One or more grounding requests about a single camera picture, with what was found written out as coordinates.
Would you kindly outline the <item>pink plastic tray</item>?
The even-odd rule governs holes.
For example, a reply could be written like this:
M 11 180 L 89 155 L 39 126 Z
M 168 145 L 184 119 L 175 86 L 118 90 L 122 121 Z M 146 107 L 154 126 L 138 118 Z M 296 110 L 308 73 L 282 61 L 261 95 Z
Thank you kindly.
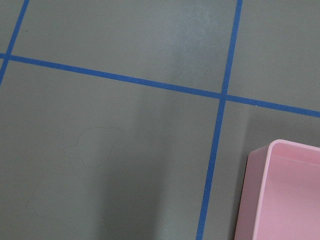
M 249 153 L 234 238 L 320 238 L 320 149 L 277 139 Z

